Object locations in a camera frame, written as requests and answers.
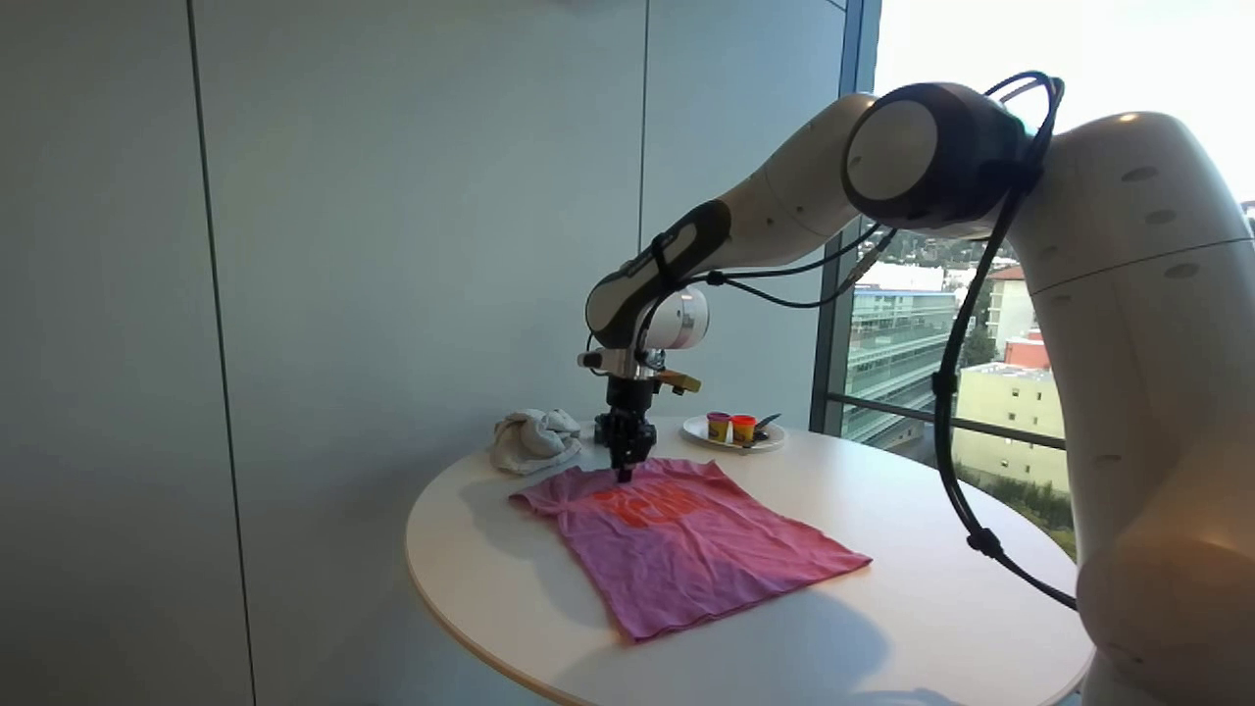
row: table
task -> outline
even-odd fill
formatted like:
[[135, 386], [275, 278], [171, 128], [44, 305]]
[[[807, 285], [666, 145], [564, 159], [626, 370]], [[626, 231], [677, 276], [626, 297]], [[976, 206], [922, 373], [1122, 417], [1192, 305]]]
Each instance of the table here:
[[[1088, 667], [1073, 610], [964, 546], [928, 468], [852, 440], [784, 433], [718, 450], [657, 423], [661, 459], [712, 459], [758, 501], [871, 554], [871, 570], [626, 647], [552, 524], [504, 501], [473, 450], [409, 519], [409, 570], [431, 616], [477, 659], [558, 703], [1060, 703]], [[1071, 587], [1073, 561], [1015, 511], [969, 490], [1002, 549]]]

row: pink cloth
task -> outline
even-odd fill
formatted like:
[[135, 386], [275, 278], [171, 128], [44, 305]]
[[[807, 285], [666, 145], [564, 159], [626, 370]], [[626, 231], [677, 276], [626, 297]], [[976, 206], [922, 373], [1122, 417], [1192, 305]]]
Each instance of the pink cloth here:
[[712, 463], [647, 459], [626, 488], [560, 471], [512, 499], [558, 524], [631, 644], [871, 563]]

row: round white table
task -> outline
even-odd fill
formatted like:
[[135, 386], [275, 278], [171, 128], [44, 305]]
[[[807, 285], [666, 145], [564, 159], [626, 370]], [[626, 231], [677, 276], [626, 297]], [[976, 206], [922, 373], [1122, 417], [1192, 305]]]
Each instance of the round white table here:
[[[435, 618], [477, 659], [558, 703], [1060, 703], [1088, 667], [1073, 610], [964, 546], [928, 468], [807, 433], [718, 450], [657, 423], [657, 459], [712, 459], [775, 512], [871, 554], [871, 570], [759, 609], [622, 644], [558, 528], [511, 501], [484, 450], [440, 471], [409, 519], [409, 570]], [[1015, 511], [971, 511], [1036, 575], [1071, 591], [1073, 561]]]

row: orange object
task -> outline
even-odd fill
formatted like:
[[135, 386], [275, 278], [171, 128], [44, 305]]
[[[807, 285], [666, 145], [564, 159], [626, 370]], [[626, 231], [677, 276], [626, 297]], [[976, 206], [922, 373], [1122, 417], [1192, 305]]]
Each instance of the orange object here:
[[734, 417], [734, 444], [751, 444], [751, 434], [758, 434], [758, 429], [751, 429], [758, 420], [751, 417]]
[[729, 412], [708, 412], [708, 417], [704, 417], [704, 434], [718, 440], [718, 444], [726, 444], [726, 440], [729, 440], [729, 423], [734, 423]]

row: sky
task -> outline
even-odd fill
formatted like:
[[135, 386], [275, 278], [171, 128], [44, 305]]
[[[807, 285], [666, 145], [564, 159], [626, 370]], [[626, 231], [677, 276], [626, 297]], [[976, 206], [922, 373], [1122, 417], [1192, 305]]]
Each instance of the sky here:
[[873, 90], [1066, 84], [1060, 128], [1122, 111], [1181, 119], [1239, 200], [1255, 200], [1249, 0], [882, 0]]

